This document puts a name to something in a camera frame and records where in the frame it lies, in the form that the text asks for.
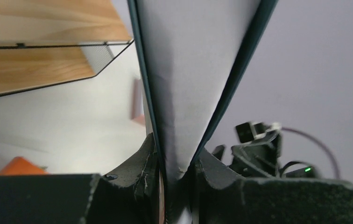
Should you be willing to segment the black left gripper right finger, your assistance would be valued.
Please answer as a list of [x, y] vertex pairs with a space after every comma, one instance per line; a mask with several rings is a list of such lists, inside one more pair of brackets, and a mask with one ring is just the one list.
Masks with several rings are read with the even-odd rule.
[[191, 166], [197, 224], [353, 224], [353, 184], [244, 178], [208, 151]]

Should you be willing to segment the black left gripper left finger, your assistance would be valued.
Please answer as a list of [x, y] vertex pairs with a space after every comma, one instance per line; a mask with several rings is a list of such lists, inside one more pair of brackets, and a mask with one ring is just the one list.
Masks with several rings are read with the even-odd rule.
[[149, 134], [106, 175], [0, 176], [0, 224], [162, 224], [159, 167]]

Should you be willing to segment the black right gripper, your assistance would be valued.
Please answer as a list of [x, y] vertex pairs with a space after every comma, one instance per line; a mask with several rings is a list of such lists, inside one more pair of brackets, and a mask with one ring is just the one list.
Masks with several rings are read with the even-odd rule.
[[281, 166], [282, 126], [245, 122], [235, 127], [240, 144], [231, 147], [233, 160], [228, 166], [243, 177], [319, 178], [314, 165], [290, 161]]

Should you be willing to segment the orange Good Morning book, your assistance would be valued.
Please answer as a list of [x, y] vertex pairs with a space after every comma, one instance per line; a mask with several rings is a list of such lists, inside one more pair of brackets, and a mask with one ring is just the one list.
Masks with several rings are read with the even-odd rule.
[[0, 175], [47, 175], [41, 167], [31, 163], [24, 157], [14, 157], [4, 168]]

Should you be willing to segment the teal Humor book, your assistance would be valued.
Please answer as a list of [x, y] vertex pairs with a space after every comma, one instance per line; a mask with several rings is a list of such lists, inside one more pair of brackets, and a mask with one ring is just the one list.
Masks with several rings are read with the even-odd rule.
[[275, 0], [130, 0], [165, 181], [185, 175], [225, 113]]

